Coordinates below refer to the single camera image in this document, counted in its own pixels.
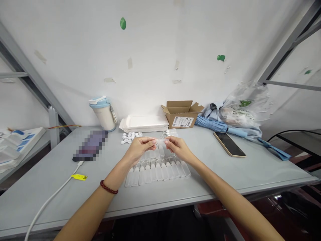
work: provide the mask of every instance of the cardboard box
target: cardboard box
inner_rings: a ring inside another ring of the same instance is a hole
[[[169,129],[192,128],[196,121],[197,115],[201,113],[204,106],[198,106],[192,100],[184,101],[167,101],[166,107],[161,105],[163,112],[169,123]]]

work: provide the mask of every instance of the black phone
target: black phone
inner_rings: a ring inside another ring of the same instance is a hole
[[[246,157],[245,153],[235,144],[235,142],[225,132],[214,132],[214,136],[232,157]]]
[[[74,154],[73,161],[94,161],[107,137],[107,131],[92,131]]]

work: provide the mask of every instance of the clear plastic bag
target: clear plastic bag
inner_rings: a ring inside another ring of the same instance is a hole
[[[254,128],[270,118],[268,87],[262,84],[240,83],[224,102],[219,117],[226,124],[240,128]]]

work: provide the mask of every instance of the gray table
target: gray table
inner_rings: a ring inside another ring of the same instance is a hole
[[[77,128],[47,154],[11,188],[0,196],[0,237],[25,233],[42,204],[67,180],[76,168],[73,153],[92,130]],[[177,130],[191,151],[241,194],[297,185],[318,180],[289,161],[281,161],[263,146],[232,137],[247,155],[227,155],[213,136],[213,131],[198,126]],[[129,145],[121,145],[122,131],[109,133],[108,141],[96,161],[85,162],[78,174],[86,181],[72,179],[48,204],[33,231],[63,226],[99,186]],[[160,132],[148,133],[160,137]],[[124,187],[114,197],[105,218],[118,218],[169,209],[215,198],[212,190],[190,167],[190,178],[159,181],[144,186]]]
[[[19,163],[18,166],[8,169],[0,173],[0,183],[4,182],[8,177],[14,174],[19,168],[21,168],[26,162],[28,162],[32,157],[38,154],[45,146],[50,143],[49,131],[46,131],[42,137],[37,141],[35,146],[30,150],[26,157]]]

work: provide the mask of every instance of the hand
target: hand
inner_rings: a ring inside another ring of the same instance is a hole
[[[145,151],[156,149],[156,140],[152,137],[134,138],[128,150],[124,155],[124,159],[130,162],[131,167],[138,163]]]
[[[181,160],[190,163],[195,157],[182,138],[169,136],[165,141],[166,149],[175,153]]]

